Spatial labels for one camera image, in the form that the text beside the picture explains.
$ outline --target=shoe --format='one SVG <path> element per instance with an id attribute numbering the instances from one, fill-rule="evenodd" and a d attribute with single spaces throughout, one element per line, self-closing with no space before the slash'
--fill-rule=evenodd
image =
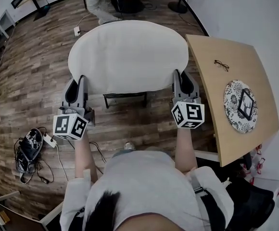
<path id="1" fill-rule="evenodd" d="M 132 142 L 125 143 L 124 150 L 133 150 L 135 151 L 135 146 Z"/>

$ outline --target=person's arm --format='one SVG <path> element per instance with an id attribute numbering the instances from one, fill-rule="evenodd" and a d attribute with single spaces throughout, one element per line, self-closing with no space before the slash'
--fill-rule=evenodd
<path id="1" fill-rule="evenodd" d="M 197 168 L 190 129 L 178 128 L 175 167 L 184 174 Z"/>
<path id="2" fill-rule="evenodd" d="M 98 176 L 87 133 L 85 132 L 81 141 L 75 141 L 74 145 L 76 150 L 76 178 L 84 177 L 83 171 L 90 169 L 91 181 L 95 183 Z"/>

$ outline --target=eyeglasses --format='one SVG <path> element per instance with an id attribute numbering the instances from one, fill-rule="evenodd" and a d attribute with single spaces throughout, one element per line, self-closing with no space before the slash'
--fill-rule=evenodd
<path id="1" fill-rule="evenodd" d="M 214 64 L 216 64 L 218 67 L 223 67 L 227 72 L 229 70 L 229 66 L 227 64 L 222 64 L 222 62 L 219 60 L 215 60 Z"/>

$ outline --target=decorative plate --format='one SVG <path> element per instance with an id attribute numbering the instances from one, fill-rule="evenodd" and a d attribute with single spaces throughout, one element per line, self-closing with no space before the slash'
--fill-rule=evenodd
<path id="1" fill-rule="evenodd" d="M 237 79 L 229 82 L 224 92 L 224 108 L 230 124 L 238 132 L 247 133 L 254 129 L 258 109 L 248 85 Z"/>

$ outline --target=power outlet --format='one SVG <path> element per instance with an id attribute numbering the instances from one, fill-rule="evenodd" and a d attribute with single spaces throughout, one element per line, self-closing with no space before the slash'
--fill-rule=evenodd
<path id="1" fill-rule="evenodd" d="M 74 28 L 74 35 L 75 35 L 76 37 L 78 37 L 78 36 L 81 35 L 80 27 L 79 27 L 79 26 L 77 26 L 77 27 Z"/>
<path id="2" fill-rule="evenodd" d="M 52 139 L 52 137 L 50 135 L 47 135 L 46 133 L 43 134 L 43 140 L 53 148 L 55 148 L 57 145 L 57 141 L 55 139 Z"/>

